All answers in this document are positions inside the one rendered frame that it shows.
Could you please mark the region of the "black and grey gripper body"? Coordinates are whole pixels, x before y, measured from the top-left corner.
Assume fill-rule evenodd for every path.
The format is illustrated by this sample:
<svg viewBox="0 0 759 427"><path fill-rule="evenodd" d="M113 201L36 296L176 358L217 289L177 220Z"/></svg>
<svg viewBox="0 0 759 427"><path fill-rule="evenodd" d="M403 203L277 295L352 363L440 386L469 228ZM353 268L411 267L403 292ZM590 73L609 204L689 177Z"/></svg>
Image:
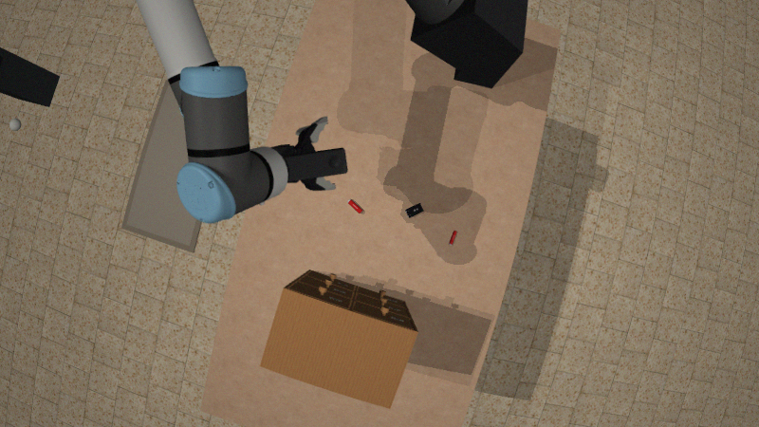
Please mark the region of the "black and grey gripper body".
<svg viewBox="0 0 759 427"><path fill-rule="evenodd" d="M276 150L282 156L282 158L284 158L284 156L288 156L288 155L295 155L295 154L302 154L302 153L308 153L308 152L315 152L314 146L311 143L306 143L305 145L303 145L302 143L297 143L297 145L295 145L295 146L294 145L290 146L290 144L284 144L284 145L278 145L278 146L274 146L274 147L271 147L271 148L273 148L274 150ZM287 166L287 173L288 173L288 179L289 179L289 174L290 174L289 166L288 166L287 160L285 158L284 158L284 161L285 161L286 166ZM301 180L301 181L302 181L302 183L307 183L309 180L313 180L313 179L314 178L310 178L310 179L305 179L305 180Z"/></svg>

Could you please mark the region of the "dark brown wooden drawer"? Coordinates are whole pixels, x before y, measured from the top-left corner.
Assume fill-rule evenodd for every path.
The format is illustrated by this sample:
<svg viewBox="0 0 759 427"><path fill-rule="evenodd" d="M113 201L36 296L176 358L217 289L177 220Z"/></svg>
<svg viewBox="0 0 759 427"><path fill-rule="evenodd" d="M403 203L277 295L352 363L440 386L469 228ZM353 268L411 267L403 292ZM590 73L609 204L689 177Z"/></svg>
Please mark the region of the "dark brown wooden drawer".
<svg viewBox="0 0 759 427"><path fill-rule="evenodd" d="M387 300L388 299L386 299L384 297L380 297L380 300L376 300L376 299L373 299L373 298L370 298L370 297L367 297L367 296L364 296L364 295L361 295L361 294L357 294L357 299L356 299L357 302L360 302L360 303L363 303L363 304L366 304L366 305L369 305L369 306L374 306L374 307L377 307L377 308L380 308L380 309L381 309L382 306L387 306L387 307L390 308L389 312L396 313L398 315L401 315L401 316L409 318L409 316L408 316L407 311L406 311L405 308L388 304Z"/></svg>
<svg viewBox="0 0 759 427"><path fill-rule="evenodd" d="M390 308L387 306L382 306L381 309L378 309L372 306L367 306L367 305L356 302L354 305L353 311L359 312L361 314L364 314L376 319L383 320L391 324L400 325L403 327L413 329L413 326L409 318L402 317L394 313L390 313L389 309Z"/></svg>
<svg viewBox="0 0 759 427"><path fill-rule="evenodd" d="M337 275L332 274L332 273L330 273L330 276L328 277L328 276L322 275L320 273L317 273L315 271L311 271L306 276L309 276L309 277L321 280L323 282L325 282L325 279L329 279L329 280L333 281L332 285L340 287L340 288L345 288L345 289L348 289L348 290L351 290L351 291L354 291L354 288L355 288L354 285L351 285L351 284L345 283L343 281L337 280L336 279Z"/></svg>
<svg viewBox="0 0 759 427"><path fill-rule="evenodd" d="M387 303L390 303L390 304L393 304L393 305L396 305L396 306L401 306L401 307L405 308L405 306L404 306L404 304L403 304L402 301L400 301L398 299L395 299L395 298L392 298L392 297L389 297L389 296L386 296L385 295L386 291L384 291L384 290L380 290L379 293L376 293L374 291L371 291L371 290L359 287L358 293L362 294L362 295L365 295L365 296L368 296L368 297L371 297L371 298L378 299L378 300L380 300L380 297L384 297L384 298L388 299Z"/></svg>
<svg viewBox="0 0 759 427"><path fill-rule="evenodd" d="M314 288L314 287L297 282L293 286L291 286L289 289L303 293L307 296L328 302L336 306L347 308L347 309L349 308L350 301L351 301L341 296L326 292L327 287L324 287L324 286L320 286L319 288Z"/></svg>
<svg viewBox="0 0 759 427"><path fill-rule="evenodd" d="M324 287L327 287L327 291L328 292L340 295L340 296L345 297L345 298L349 298L349 299L352 298L353 291L333 286L332 285L333 281L329 280L329 279L325 279L325 282L322 282L322 281L310 278L308 276L305 276L301 280L299 280L298 282L301 282L301 283L313 286L315 288L319 288L320 286L324 286ZM330 286L330 285L332 285L332 286Z"/></svg>

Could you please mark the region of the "red aa battery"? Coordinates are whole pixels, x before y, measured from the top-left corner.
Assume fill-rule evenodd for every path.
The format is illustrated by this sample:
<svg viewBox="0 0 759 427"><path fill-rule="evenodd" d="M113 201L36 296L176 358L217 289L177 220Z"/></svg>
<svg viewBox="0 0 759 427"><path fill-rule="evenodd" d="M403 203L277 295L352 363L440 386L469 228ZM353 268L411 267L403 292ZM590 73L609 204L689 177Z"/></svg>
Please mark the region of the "red aa battery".
<svg viewBox="0 0 759 427"><path fill-rule="evenodd" d="M354 208L359 214L362 212L362 209L351 199L347 202L352 208Z"/></svg>

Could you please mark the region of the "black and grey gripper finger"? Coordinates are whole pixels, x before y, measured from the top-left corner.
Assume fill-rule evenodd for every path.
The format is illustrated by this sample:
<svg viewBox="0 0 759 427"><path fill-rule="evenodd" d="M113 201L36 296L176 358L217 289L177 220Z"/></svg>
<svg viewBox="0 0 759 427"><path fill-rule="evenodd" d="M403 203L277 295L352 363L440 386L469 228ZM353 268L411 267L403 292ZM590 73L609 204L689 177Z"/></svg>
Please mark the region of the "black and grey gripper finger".
<svg viewBox="0 0 759 427"><path fill-rule="evenodd" d="M335 183L326 181L324 177L316 177L313 180L309 180L307 183L303 183L308 190L311 191L329 191L335 190Z"/></svg>
<svg viewBox="0 0 759 427"><path fill-rule="evenodd" d="M299 128L296 131L296 135L299 136L298 143L302 143L303 145L306 143L317 143L320 133L324 130L326 124L328 124L327 116L314 121L311 123L312 126Z"/></svg>

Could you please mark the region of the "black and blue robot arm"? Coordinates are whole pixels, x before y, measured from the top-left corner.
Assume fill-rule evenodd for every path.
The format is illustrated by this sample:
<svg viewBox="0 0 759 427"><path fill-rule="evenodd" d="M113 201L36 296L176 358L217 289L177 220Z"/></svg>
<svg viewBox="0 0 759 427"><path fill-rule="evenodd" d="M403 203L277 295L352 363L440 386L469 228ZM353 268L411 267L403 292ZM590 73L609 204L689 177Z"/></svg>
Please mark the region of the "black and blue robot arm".
<svg viewBox="0 0 759 427"><path fill-rule="evenodd" d="M464 0L405 1L418 19L433 25ZM136 2L184 117L189 163L176 187L185 209L212 224L279 195L288 178L282 156L266 146L250 149L244 68L218 66L193 0ZM344 148L284 158L288 182L348 171Z"/></svg>

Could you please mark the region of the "brown wooden chest of drawers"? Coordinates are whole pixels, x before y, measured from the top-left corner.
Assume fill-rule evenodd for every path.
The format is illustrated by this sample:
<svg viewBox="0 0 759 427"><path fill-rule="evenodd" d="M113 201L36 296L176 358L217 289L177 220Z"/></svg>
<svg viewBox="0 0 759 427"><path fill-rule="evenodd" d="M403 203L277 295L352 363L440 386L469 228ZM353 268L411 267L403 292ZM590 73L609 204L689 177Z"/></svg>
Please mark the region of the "brown wooden chest of drawers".
<svg viewBox="0 0 759 427"><path fill-rule="evenodd" d="M260 366L353 399L391 408L417 338L410 329L283 288Z"/></svg>

